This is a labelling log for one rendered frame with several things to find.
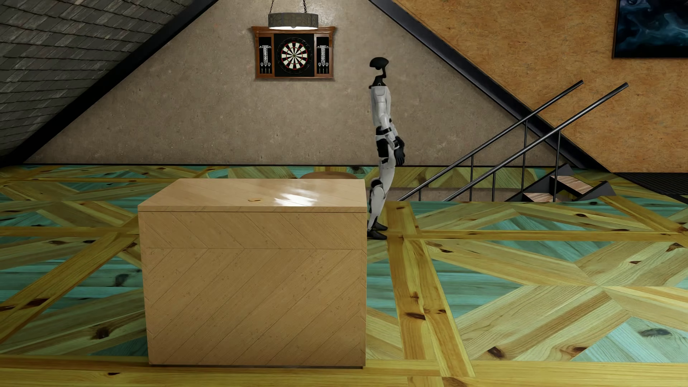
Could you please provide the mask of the white humanoid robot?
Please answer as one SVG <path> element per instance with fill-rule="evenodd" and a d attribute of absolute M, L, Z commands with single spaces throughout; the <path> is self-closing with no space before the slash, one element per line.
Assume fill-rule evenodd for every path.
<path fill-rule="evenodd" d="M 375 57 L 369 66 L 381 70 L 382 74 L 374 78 L 369 86 L 371 94 L 371 112 L 373 124 L 376 127 L 376 149 L 379 157 L 379 177 L 371 180 L 369 188 L 369 219 L 367 222 L 367 237 L 372 240 L 386 240 L 387 236 L 381 233 L 387 227 L 378 222 L 378 217 L 384 207 L 391 183 L 393 182 L 395 158 L 393 143 L 398 132 L 391 120 L 391 93 L 384 83 L 386 78 L 385 67 L 389 61 L 384 57 Z"/>

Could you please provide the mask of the black metal stair railing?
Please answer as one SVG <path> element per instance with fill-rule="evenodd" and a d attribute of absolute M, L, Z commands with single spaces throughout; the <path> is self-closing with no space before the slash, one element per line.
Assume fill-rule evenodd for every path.
<path fill-rule="evenodd" d="M 556 152 L 555 152 L 555 171 L 556 171 L 558 169 L 558 165 L 559 165 L 559 162 L 558 162 L 559 154 L 561 154 L 561 136 L 560 136 L 561 131 L 564 128 L 568 127 L 573 122 L 575 122 L 576 120 L 578 120 L 581 117 L 588 114 L 590 111 L 596 109 L 599 105 L 604 104 L 606 101 L 608 101 L 609 99 L 614 97 L 616 94 L 622 92 L 627 87 L 629 87 L 628 83 L 623 83 L 623 84 L 619 85 L 617 88 L 615 88 L 611 92 L 607 93 L 605 96 L 601 97 L 599 100 L 593 102 L 588 107 L 584 108 L 583 110 L 580 110 L 578 113 L 576 113 L 575 115 L 573 115 L 569 119 L 563 121 L 563 123 L 556 126 L 553 130 L 548 132 L 546 135 L 541 136 L 539 139 L 537 139 L 537 140 L 533 141 L 532 143 L 530 143 L 529 145 L 525 146 L 523 149 L 521 149 L 517 153 L 513 154 L 512 156 L 510 156 L 509 158 L 507 158 L 506 160 L 504 160 L 500 164 L 492 167 L 490 170 L 483 173 L 481 176 L 477 177 L 476 179 L 471 180 L 466 186 L 464 186 L 461 189 L 458 189 L 457 191 L 452 193 L 450 196 L 444 198 L 443 201 L 447 201 L 447 202 L 452 201 L 455 198 L 458 198 L 465 191 L 469 191 L 469 193 L 470 193 L 469 196 L 471 197 L 473 187 L 475 187 L 477 184 L 479 184 L 483 180 L 487 179 L 489 176 L 493 177 L 493 193 L 494 193 L 495 192 L 495 179 L 496 179 L 495 174 L 497 171 L 501 170 L 502 168 L 504 168 L 505 166 L 507 166 L 508 164 L 513 162 L 514 160 L 516 160 L 517 158 L 524 156 L 531 149 L 535 148 L 537 145 L 545 142 L 548 138 L 555 136 L 555 135 L 558 136 L 557 140 L 556 140 L 556 147 L 555 147 L 555 150 L 556 150 Z"/>
<path fill-rule="evenodd" d="M 583 80 L 580 80 L 580 81 L 576 82 L 575 84 L 571 85 L 569 88 L 567 88 L 567 89 L 564 90 L 563 92 L 557 94 L 555 97 L 553 97 L 553 98 L 550 99 L 549 101 L 545 102 L 543 105 L 539 106 L 536 110 L 532 111 L 531 113 L 529 113 L 528 115 L 526 115 L 524 118 L 518 120 L 517 122 L 515 122 L 515 123 L 512 124 L 511 126 L 505 128 L 505 129 L 502 130 L 500 133 L 496 134 L 495 136 L 493 136 L 492 138 L 490 138 L 489 140 L 487 140 L 487 141 L 484 142 L 483 144 L 481 144 L 481 145 L 479 145 L 478 147 L 476 147 L 474 150 L 470 151 L 468 154 L 462 156 L 462 157 L 461 157 L 460 159 L 458 159 L 456 162 L 454 162 L 454 163 L 450 164 L 449 166 L 445 167 L 442 171 L 436 173 L 434 176 L 432 176 L 431 178 L 429 178 L 429 179 L 426 180 L 425 182 L 421 183 L 421 184 L 418 185 L 416 188 L 410 190 L 408 193 L 406 193 L 404 196 L 400 197 L 398 200 L 399 200 L 399 201 L 403 201 L 403 200 L 406 200 L 406 199 L 410 198 L 411 196 L 413 196 L 413 195 L 416 194 L 416 193 L 420 193 L 422 189 L 426 188 L 426 187 L 429 186 L 432 182 L 434 182 L 435 180 L 437 180 L 438 178 L 440 178 L 440 177 L 443 176 L 444 174 L 446 174 L 446 173 L 452 171 L 452 169 L 456 168 L 457 166 L 459 166 L 461 163 L 465 162 L 465 161 L 468 160 L 468 159 L 471 159 L 471 163 L 473 163 L 473 159 L 474 159 L 475 154 L 481 152 L 484 148 L 486 148 L 486 147 L 492 145 L 495 141 L 499 140 L 499 139 L 502 138 L 503 136 L 506 136 L 510 131 L 512 131 L 513 129 L 519 127 L 521 124 L 524 124 L 524 125 L 526 126 L 526 130 L 528 130 L 528 125 L 527 125 L 527 123 L 528 123 L 528 120 L 529 120 L 531 117 L 536 116 L 540 111 L 545 110 L 545 109 L 548 108 L 550 105 L 552 105 L 554 102 L 560 100 L 561 98 L 563 98 L 563 97 L 566 96 L 567 94 L 571 93 L 573 90 L 575 90 L 576 88 L 578 88 L 578 87 L 579 87 L 580 85 L 582 85 L 582 84 L 583 84 Z"/>

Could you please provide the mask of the dartboard in wooden cabinet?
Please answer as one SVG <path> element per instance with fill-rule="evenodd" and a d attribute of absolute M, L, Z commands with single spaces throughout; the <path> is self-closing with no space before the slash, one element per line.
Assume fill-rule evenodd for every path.
<path fill-rule="evenodd" d="M 252 27 L 256 78 L 325 79 L 334 77 L 335 27 L 274 30 Z"/>

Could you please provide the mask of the wooden stair steps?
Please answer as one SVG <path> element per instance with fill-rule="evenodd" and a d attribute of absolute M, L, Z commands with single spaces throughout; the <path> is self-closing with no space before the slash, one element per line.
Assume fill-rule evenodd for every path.
<path fill-rule="evenodd" d="M 574 177 L 569 164 L 558 166 L 554 171 L 525 187 L 507 202 L 567 202 L 586 201 L 601 196 L 616 196 L 612 185 L 602 181 L 590 185 Z"/>

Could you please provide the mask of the round hanging ceiling lamp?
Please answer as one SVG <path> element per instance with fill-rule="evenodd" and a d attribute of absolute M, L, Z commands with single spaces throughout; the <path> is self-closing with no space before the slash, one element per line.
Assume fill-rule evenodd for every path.
<path fill-rule="evenodd" d="M 274 0 L 268 13 L 268 28 L 271 30 L 316 30 L 319 28 L 319 15 L 307 11 L 306 0 L 301 0 L 304 10 L 299 13 L 273 13 Z"/>

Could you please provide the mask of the light wooden box cabinet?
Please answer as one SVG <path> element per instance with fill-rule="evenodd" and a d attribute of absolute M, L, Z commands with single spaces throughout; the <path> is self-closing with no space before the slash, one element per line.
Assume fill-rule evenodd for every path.
<path fill-rule="evenodd" d="M 141 203 L 149 363 L 362 368 L 365 189 L 183 178 Z"/>

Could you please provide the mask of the dark blue framed painting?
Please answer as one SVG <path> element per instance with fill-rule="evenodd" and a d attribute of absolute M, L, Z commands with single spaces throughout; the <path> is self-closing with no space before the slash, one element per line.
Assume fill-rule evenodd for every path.
<path fill-rule="evenodd" d="M 618 0 L 614 58 L 688 58 L 688 0 Z"/>

